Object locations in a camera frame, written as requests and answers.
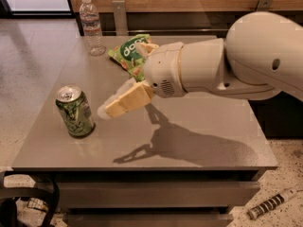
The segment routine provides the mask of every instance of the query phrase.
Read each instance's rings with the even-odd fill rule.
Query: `soda can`
[[[95,127],[85,93],[77,86],[62,87],[56,96],[56,105],[68,132],[75,137],[91,133]]]

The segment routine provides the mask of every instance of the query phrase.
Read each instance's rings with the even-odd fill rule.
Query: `chip bag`
[[[144,80],[142,67],[145,59],[136,51],[136,43],[150,44],[152,42],[149,34],[137,34],[121,46],[109,50],[108,55],[117,61],[131,74],[136,81]]]

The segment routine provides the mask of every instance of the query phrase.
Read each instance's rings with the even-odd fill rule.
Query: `plastic bottle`
[[[80,19],[89,54],[92,56],[103,55],[106,47],[102,43],[102,30],[98,10],[96,6],[92,4],[92,0],[82,0]]]

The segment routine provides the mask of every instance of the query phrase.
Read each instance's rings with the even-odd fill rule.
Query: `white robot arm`
[[[106,105],[110,117],[150,103],[154,94],[208,92],[260,100],[284,91],[303,100],[303,27],[270,12],[250,13],[225,40],[160,46],[147,57],[143,72],[144,82]]]

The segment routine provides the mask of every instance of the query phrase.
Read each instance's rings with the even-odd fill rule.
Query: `speckled floor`
[[[11,165],[78,37],[74,20],[0,20],[0,170]],[[261,190],[246,206],[232,210],[235,220],[229,227],[303,227],[303,192],[256,221],[246,215],[284,188],[303,190],[303,140],[269,143],[279,168],[264,174]],[[7,186],[31,184],[27,177],[6,179]],[[44,216],[21,201],[18,209],[28,226],[38,226]],[[66,226],[62,214],[53,224]]]

